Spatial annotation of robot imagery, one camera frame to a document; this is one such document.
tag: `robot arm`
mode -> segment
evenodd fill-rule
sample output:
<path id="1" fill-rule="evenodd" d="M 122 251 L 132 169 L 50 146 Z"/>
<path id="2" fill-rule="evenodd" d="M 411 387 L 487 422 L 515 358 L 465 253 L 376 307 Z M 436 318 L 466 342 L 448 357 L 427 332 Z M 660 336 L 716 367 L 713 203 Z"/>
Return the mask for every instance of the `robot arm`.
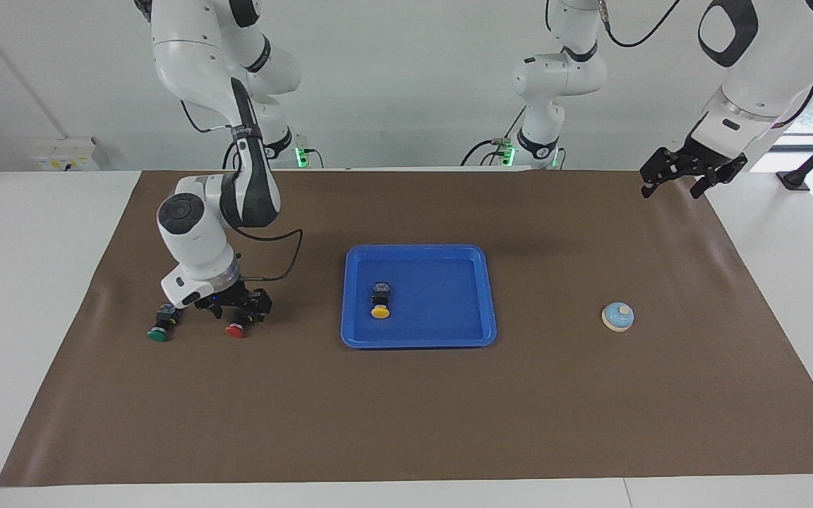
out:
<path id="1" fill-rule="evenodd" d="M 288 133 L 287 125 L 278 126 L 284 116 L 268 96 L 295 90 L 300 68 L 255 28 L 255 0 L 139 4 L 150 14 L 162 84 L 179 99 L 225 116 L 241 160 L 232 174 L 181 179 L 159 208 L 162 240 L 179 264 L 162 280 L 162 289 L 177 308 L 184 308 L 213 294 L 240 292 L 239 266 L 224 228 L 265 227 L 281 211 L 257 110 L 263 119 L 275 120 L 273 134 Z M 262 97 L 268 109 L 277 108 L 269 113 L 265 107 L 254 109 L 251 97 Z"/>
<path id="2" fill-rule="evenodd" d="M 511 139 L 514 164 L 551 164 L 565 118 L 554 101 L 600 90 L 607 78 L 607 64 L 597 52 L 598 0 L 554 0 L 548 23 L 562 51 L 526 58 L 513 70 L 514 90 L 526 101 L 526 118 Z"/>
<path id="3" fill-rule="evenodd" d="M 723 47 L 713 31 L 732 25 Z M 698 27 L 704 52 L 729 68 L 680 151 L 662 147 L 639 173 L 648 198 L 659 184 L 700 176 L 694 198 L 730 183 L 748 162 L 743 151 L 777 124 L 813 83 L 813 0 L 713 0 Z"/>

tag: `brown mat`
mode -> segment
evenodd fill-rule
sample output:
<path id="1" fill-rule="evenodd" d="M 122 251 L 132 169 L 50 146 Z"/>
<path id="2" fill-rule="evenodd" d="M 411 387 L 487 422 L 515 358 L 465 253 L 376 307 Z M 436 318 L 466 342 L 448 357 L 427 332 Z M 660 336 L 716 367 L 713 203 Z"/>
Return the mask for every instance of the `brown mat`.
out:
<path id="1" fill-rule="evenodd" d="M 174 267 L 146 173 L 0 485 L 813 473 L 813 383 L 707 200 L 635 173 L 281 173 L 266 234 L 306 228 L 251 338 L 191 309 L 144 333 Z M 245 274 L 293 242 L 232 234 Z M 499 335 L 478 350 L 355 351 L 344 256 L 475 243 Z M 601 306 L 636 325 L 614 334 Z"/>

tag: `blue button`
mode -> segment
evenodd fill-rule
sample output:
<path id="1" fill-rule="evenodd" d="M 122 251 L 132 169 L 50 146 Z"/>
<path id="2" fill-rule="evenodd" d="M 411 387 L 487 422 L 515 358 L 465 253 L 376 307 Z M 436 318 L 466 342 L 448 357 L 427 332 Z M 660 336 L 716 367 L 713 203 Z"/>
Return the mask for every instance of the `blue button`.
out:
<path id="1" fill-rule="evenodd" d="M 632 312 L 632 308 L 626 303 L 613 302 L 601 312 L 601 320 L 610 330 L 625 332 L 635 321 L 635 312 Z"/>

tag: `white wall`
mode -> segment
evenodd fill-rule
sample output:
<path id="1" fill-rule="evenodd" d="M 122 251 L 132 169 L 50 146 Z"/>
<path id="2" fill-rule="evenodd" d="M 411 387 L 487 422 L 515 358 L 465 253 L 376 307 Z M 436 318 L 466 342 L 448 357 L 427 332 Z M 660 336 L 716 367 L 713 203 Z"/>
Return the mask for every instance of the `white wall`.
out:
<path id="1" fill-rule="evenodd" d="M 303 66 L 301 89 L 280 100 L 329 165 L 449 165 L 502 135 L 519 111 L 514 64 L 559 51 L 544 3 L 268 0 L 260 25 Z M 601 38 L 606 87 L 564 101 L 567 167 L 638 168 L 659 145 L 678 147 L 725 75 L 697 45 L 705 6 L 681 3 L 640 48 Z M 632 0 L 610 7 L 624 40 L 643 35 L 666 8 Z M 227 133 L 189 128 L 155 77 L 148 25 L 131 0 L 0 0 L 0 49 L 32 90 L 0 59 L 0 170 L 32 169 L 20 147 L 59 129 L 94 136 L 116 169 L 219 164 Z M 220 121 L 194 115 L 203 125 Z"/>

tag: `white table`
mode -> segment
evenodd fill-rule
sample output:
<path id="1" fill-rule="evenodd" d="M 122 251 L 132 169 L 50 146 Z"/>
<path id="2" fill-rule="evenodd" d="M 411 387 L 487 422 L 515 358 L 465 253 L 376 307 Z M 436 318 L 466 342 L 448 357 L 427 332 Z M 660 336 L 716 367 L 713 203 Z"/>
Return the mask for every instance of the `white table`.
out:
<path id="1" fill-rule="evenodd" d="M 0 173 L 0 470 L 138 177 L 136 171 Z M 813 198 L 786 192 L 774 183 L 771 174 L 743 174 L 732 186 L 711 190 L 709 197 L 813 379 Z M 0 506 L 156 502 L 273 507 L 795 507 L 813 505 L 813 475 L 0 489 Z"/>

